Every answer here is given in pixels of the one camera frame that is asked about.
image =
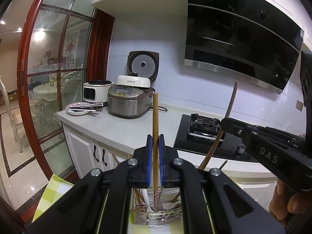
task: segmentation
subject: ceiling light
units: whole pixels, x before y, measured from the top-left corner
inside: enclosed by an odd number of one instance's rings
[[[34,35],[34,38],[35,38],[35,41],[40,41],[44,38],[46,34],[43,32],[43,31],[38,31],[38,32],[35,32],[35,35]]]

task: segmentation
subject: backsplash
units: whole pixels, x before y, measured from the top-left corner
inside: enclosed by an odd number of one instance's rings
[[[130,51],[160,54],[157,79],[152,87],[160,103],[225,115],[235,81],[238,91],[230,117],[289,133],[305,133],[305,107],[299,81],[299,63],[282,94],[215,72],[184,66],[187,17],[180,15],[122,15],[115,19],[107,79],[127,74]]]

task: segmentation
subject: sliding glass door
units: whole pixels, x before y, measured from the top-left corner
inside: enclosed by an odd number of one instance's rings
[[[92,0],[35,0],[26,19],[18,56],[21,116],[43,172],[68,176],[73,162],[56,113],[82,100]]]

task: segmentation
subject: flower arrangement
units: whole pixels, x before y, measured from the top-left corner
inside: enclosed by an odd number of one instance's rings
[[[43,53],[43,56],[44,57],[49,57],[49,56],[52,56],[53,55],[53,53],[52,53],[52,51],[50,50],[50,49],[47,49],[44,53]]]

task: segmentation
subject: wire basket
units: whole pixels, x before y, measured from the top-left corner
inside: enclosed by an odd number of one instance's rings
[[[135,212],[135,224],[139,225],[151,225],[151,226],[161,226],[174,221],[182,219],[182,207],[177,205],[175,208],[170,210],[163,209],[163,203],[171,202],[172,199],[179,193],[179,188],[166,188],[161,192],[160,200],[158,202],[158,212],[154,213],[144,213]],[[149,204],[151,207],[155,208],[154,203],[154,192],[153,188],[147,189],[147,195],[149,197]],[[135,193],[133,192],[134,208],[139,207],[139,203],[136,199]]]

